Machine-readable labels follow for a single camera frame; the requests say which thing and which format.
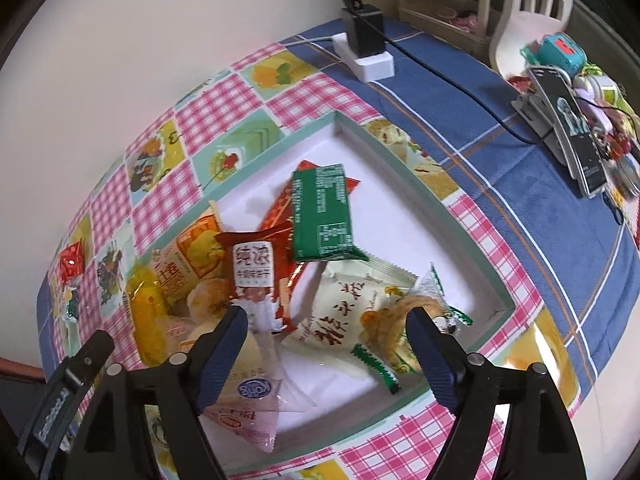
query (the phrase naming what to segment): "nutrition label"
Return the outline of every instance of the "nutrition label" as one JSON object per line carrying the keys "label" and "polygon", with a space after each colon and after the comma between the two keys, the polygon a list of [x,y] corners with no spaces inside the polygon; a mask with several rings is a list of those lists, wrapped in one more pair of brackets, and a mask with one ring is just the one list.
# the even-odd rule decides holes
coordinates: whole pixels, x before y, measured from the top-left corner
{"label": "nutrition label", "polygon": [[344,222],[318,226],[318,251],[321,256],[349,247],[352,243],[351,230]]}
{"label": "nutrition label", "polygon": [[316,212],[326,212],[327,192],[333,192],[335,201],[346,204],[347,190],[342,166],[327,166],[316,170]]}

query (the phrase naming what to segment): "toy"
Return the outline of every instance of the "toy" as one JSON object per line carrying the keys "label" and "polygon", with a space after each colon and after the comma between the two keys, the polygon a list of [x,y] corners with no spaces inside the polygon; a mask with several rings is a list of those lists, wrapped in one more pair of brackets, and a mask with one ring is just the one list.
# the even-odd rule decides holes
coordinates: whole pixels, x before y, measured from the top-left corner
{"label": "toy", "polygon": [[584,50],[564,32],[546,36],[540,43],[536,58],[542,65],[561,68],[570,77],[578,75],[587,63]]}

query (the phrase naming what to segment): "yellow snack package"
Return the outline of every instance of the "yellow snack package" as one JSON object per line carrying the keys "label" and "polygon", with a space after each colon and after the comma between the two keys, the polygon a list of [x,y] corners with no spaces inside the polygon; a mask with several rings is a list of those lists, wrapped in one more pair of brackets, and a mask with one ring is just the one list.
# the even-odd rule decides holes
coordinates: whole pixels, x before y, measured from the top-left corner
{"label": "yellow snack package", "polygon": [[164,249],[156,251],[153,268],[169,305],[189,294],[201,280],[220,278],[225,250],[216,241],[222,231],[215,204]]}
{"label": "yellow snack package", "polygon": [[146,366],[158,366],[168,357],[164,331],[158,319],[169,315],[169,307],[155,272],[149,267],[134,264],[125,288],[129,319],[133,324],[133,338],[140,359]]}

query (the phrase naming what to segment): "green snack wrapper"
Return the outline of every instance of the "green snack wrapper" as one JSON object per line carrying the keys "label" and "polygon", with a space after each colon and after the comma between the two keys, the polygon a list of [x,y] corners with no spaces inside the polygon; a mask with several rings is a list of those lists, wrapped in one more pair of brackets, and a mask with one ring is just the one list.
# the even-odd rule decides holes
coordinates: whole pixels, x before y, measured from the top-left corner
{"label": "green snack wrapper", "polygon": [[341,164],[295,171],[291,179],[296,262],[368,260],[353,243]]}

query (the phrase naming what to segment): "red snack wrapper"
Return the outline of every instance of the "red snack wrapper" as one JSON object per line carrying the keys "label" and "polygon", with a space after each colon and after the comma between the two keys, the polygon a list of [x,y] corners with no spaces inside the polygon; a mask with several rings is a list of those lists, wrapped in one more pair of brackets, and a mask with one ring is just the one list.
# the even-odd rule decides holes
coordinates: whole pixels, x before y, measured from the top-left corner
{"label": "red snack wrapper", "polygon": [[[296,170],[311,170],[313,168],[318,168],[318,165],[309,160],[303,160],[298,164]],[[353,191],[360,183],[359,180],[355,180],[354,178],[347,178],[346,182],[347,193],[351,193],[351,191]],[[291,205],[291,181],[289,180],[269,211],[267,211],[267,214],[258,229],[269,229],[285,221],[291,222],[292,215],[293,206]],[[296,288],[296,284],[299,282],[300,276],[302,276],[302,271],[305,267],[306,263],[300,264],[294,262],[292,258],[289,259],[289,290],[291,292]],[[291,326],[287,327],[287,329],[293,330],[295,327]]]}
{"label": "red snack wrapper", "polygon": [[82,254],[82,242],[63,249],[60,253],[60,279],[62,284],[72,278],[80,276],[84,272],[84,255]]}
{"label": "red snack wrapper", "polygon": [[220,233],[226,250],[231,300],[264,303],[273,309],[271,331],[290,327],[289,237],[291,222],[255,233]]}

